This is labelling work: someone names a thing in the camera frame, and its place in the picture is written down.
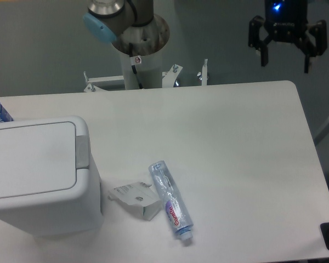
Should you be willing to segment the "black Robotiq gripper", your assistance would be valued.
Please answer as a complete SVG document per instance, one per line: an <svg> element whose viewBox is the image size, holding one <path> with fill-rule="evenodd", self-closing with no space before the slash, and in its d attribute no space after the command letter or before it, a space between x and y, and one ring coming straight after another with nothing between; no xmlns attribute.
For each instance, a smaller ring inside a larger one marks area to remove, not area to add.
<svg viewBox="0 0 329 263"><path fill-rule="evenodd" d="M307 1L265 1L265 19L256 15L249 22L248 46L260 52L261 66L269 62L268 44L271 41L300 44L305 55L304 73L309 73L311 58L321 56L327 49L327 23L319 20L308 24ZM268 35L260 39L260 29Z"/></svg>

